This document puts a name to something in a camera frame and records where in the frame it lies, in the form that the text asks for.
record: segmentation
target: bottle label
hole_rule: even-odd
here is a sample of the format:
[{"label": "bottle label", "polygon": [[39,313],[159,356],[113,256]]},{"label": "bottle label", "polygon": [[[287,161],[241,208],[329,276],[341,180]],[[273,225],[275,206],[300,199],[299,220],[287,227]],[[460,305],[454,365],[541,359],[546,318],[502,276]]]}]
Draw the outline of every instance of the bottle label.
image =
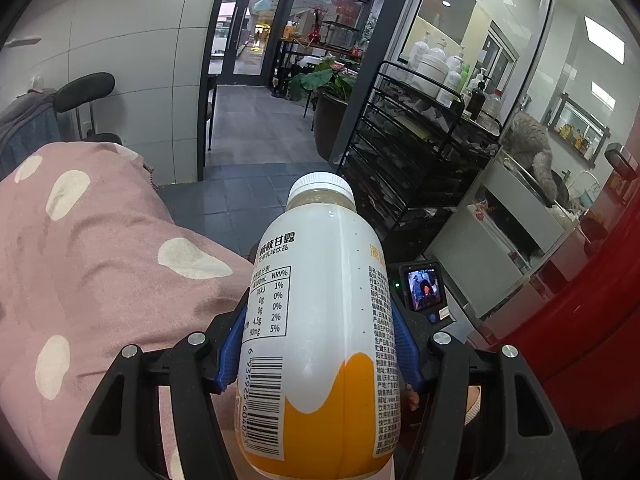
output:
[{"label": "bottle label", "polygon": [[380,241],[355,213],[307,204],[265,232],[237,402],[242,451],[261,471],[352,478],[388,460],[400,431],[388,282]]}]

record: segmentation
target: brown plant pot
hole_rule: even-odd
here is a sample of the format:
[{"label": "brown plant pot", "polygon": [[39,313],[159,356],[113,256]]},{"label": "brown plant pot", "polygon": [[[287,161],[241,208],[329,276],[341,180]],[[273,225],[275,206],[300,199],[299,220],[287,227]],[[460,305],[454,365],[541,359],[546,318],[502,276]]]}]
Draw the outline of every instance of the brown plant pot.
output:
[{"label": "brown plant pot", "polygon": [[318,155],[327,162],[331,157],[347,104],[327,92],[318,91],[318,103],[314,114],[314,137]]}]

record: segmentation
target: ceiling light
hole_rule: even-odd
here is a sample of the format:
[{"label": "ceiling light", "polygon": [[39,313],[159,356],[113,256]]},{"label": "ceiling light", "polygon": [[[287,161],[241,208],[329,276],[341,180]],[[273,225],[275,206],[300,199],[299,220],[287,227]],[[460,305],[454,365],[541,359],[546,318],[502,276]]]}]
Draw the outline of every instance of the ceiling light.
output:
[{"label": "ceiling light", "polygon": [[595,95],[604,104],[606,104],[607,107],[610,108],[610,110],[613,110],[613,108],[616,107],[616,100],[613,97],[611,97],[605,89],[600,88],[593,81],[591,82],[591,93]]},{"label": "ceiling light", "polygon": [[625,63],[625,42],[620,40],[613,32],[610,32],[599,23],[584,17],[587,24],[587,35],[591,43],[599,46],[617,62]]}]

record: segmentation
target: barcode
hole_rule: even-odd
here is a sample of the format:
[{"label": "barcode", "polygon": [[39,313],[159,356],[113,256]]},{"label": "barcode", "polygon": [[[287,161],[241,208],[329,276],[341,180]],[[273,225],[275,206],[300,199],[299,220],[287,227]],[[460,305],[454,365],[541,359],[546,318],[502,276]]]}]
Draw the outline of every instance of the barcode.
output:
[{"label": "barcode", "polygon": [[242,414],[244,444],[260,454],[280,456],[282,357],[251,357],[248,368],[249,387]]}]

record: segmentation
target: white polka dot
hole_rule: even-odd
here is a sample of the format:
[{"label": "white polka dot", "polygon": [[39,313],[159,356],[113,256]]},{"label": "white polka dot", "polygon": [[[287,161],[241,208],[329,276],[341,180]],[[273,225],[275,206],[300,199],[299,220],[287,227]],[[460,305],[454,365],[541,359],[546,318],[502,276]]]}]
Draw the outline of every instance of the white polka dot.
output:
[{"label": "white polka dot", "polygon": [[32,174],[36,172],[40,163],[42,162],[42,157],[40,155],[31,155],[28,157],[18,168],[18,171],[15,172],[14,182],[17,184],[21,180],[30,177]]},{"label": "white polka dot", "polygon": [[69,359],[69,342],[61,335],[51,336],[36,361],[36,386],[45,399],[53,400],[60,392]]},{"label": "white polka dot", "polygon": [[172,238],[162,244],[158,263],[192,280],[221,278],[233,273],[225,262],[204,253],[186,238]]},{"label": "white polka dot", "polygon": [[133,150],[130,150],[129,148],[126,148],[125,146],[121,146],[119,144],[116,144],[115,142],[113,143],[113,145],[116,147],[116,151],[122,155],[124,158],[126,158],[127,160],[136,160],[138,158],[138,154],[136,152],[134,152]]},{"label": "white polka dot", "polygon": [[89,187],[89,175],[84,171],[70,170],[56,180],[49,193],[45,211],[52,220],[64,217]]},{"label": "white polka dot", "polygon": [[169,462],[169,475],[172,480],[184,480],[184,473],[182,472],[182,463],[180,462],[180,455],[178,454],[178,448],[174,449],[171,453],[171,460]]}]

